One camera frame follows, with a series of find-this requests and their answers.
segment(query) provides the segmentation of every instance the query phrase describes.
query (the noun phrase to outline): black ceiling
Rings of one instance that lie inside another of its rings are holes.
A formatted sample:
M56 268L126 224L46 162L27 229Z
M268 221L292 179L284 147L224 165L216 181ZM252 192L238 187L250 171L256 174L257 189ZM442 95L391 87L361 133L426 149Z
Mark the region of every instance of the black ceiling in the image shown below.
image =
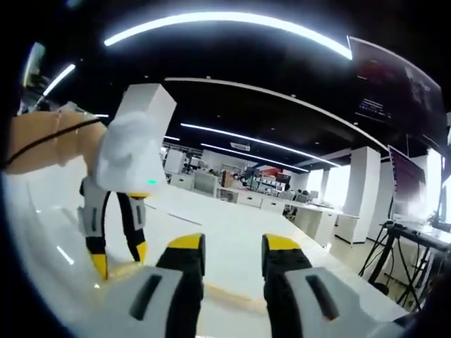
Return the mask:
M232 139L189 130L180 123L265 139L317 156L362 145L380 149L342 123L288 100L221 84L164 81L166 77L210 77L294 94L358 123L382 143L405 150L405 135L354 114L358 102L352 63L308 39L269 27L222 22L174 25L109 48L103 45L107 37L125 28L168 15L242 11L304 25L343 45L347 45L346 36L353 35L391 49L441 85L450 110L451 77L445 64L450 59L449 40L440 36L446 31L440 18L444 9L424 1L266 2L71 0L63 1L71 9L40 8L41 25L33 33L47 48L42 74L54 77L65 65L77 65L50 97L113 116L128 85L160 82L178 103L167 134L180 137L187 146L204 142L229 149ZM418 156L426 147L411 139L409 150L411 156ZM288 164L307 159L255 143L251 153ZM334 161L346 163L349 156Z

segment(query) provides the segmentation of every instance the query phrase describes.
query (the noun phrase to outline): floor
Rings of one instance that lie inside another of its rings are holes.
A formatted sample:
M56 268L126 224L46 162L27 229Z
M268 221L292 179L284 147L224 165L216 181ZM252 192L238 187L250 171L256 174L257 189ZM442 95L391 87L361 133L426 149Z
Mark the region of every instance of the floor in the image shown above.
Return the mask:
M365 263L366 257L373 247L374 242L367 239L364 244L354 244L353 246L351 246L347 242L334 237L331 244L332 245L329 248L329 253L346 264L353 271L359 273L359 271L362 269L363 264ZM381 274L377 282L385 284L387 282L387 276ZM400 284L399 282L392 279L390 279L390 281L388 282L388 287L390 290L388 296L394 301L399 299L402 293L405 291L405 286L403 284ZM410 310L408 303L405 305L406 310Z

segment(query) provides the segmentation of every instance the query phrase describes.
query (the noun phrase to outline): ceiling light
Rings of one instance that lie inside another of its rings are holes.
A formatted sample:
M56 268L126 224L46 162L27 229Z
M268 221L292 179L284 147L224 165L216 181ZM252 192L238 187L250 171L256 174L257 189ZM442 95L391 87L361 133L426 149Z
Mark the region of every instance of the ceiling light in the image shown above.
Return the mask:
M221 147L219 147L219 146L212 146L212 145L210 145L210 144L205 144L205 143L201 143L200 145L201 145L201 146L207 146L207 147L213 148L213 149L222 150L222 151L228 151L228 152L230 152L230 153L234 153L234 154L238 154L238 155L242 155L242 156L247 156L247 157L250 157L250 158L255 158L255 159L257 159L257 160L262 160L262 161L266 161L266 162L275 163L275 164L278 164L278 165L283 165L283 166L288 167L288 168L292 168L292 169L296 169L296 170L301 170L301 171L305 171L306 173L309 173L308 170L305 170L305 169L302 169L302 168L298 168L298 167L295 167L295 166L293 166L293 165L284 164L284 163L277 162L277 161L273 161L273 160L268 160L267 158L258 157L258 156L254 156L254 155L250 155L250 154L245 154L245 153L241 153L241 152L239 152L239 151L235 151L235 150L231 150L231 149L226 149L226 148L221 148Z
M286 32L291 32L322 44L323 46L326 46L343 55L345 58L352 60L352 53L349 48L306 27L268 16L239 12L198 12L168 16L167 18L149 21L147 23L134 26L128 30L124 30L119 34L106 39L104 44L106 46L111 46L120 40L124 40L128 37L146 32L148 30L155 30L156 28L176 25L178 23L195 23L199 21L235 21L240 23L254 23L256 25L269 26L279 30L285 30Z
M65 70L63 70L57 77L55 80L53 80L51 82L51 84L49 84L49 86L44 90L44 93L42 94L43 96L47 96L49 95L49 93L52 91L52 89L54 87L56 87L56 85L58 83L60 83L63 78L65 78L66 76L68 76L70 74L70 72L72 72L75 69L75 65L74 64L70 64Z
M244 135L240 135L240 134L235 134L233 132L224 132L223 130L217 130L217 129L213 129L213 128L200 127L198 125L188 125L186 123L181 123L180 125L182 127L201 129L201 130L206 130L207 132L217 132L219 134L224 134L224 135L228 135L228 136L232 136L232 137L238 137L240 139L247 139L249 141L258 142L258 143L261 143L261 144L265 144L267 146L274 146L276 148L284 149L284 150L290 151L290 152L295 153L295 154L299 154L299 155L302 155L302 156L314 158L315 160L318 160L318 161L321 161L321 162L324 162L324 163L328 163L330 165L334 165L335 167L340 167L341 166L341 165L339 165L337 163L330 162L330 161L325 160L325 159L323 159L321 157L318 157L318 156L315 156L315 155L311 155L311 154L308 154L308 153L304 153L303 151L299 151L299 150L296 150L296 149L291 149L291 148L288 148L287 146L281 146L279 144L275 144L275 143L272 143L272 142L263 141L262 139L255 139L253 137L248 137L248 136L244 136Z
M174 141L180 141L178 137L172 137L172 136L165 136L165 139L173 139Z

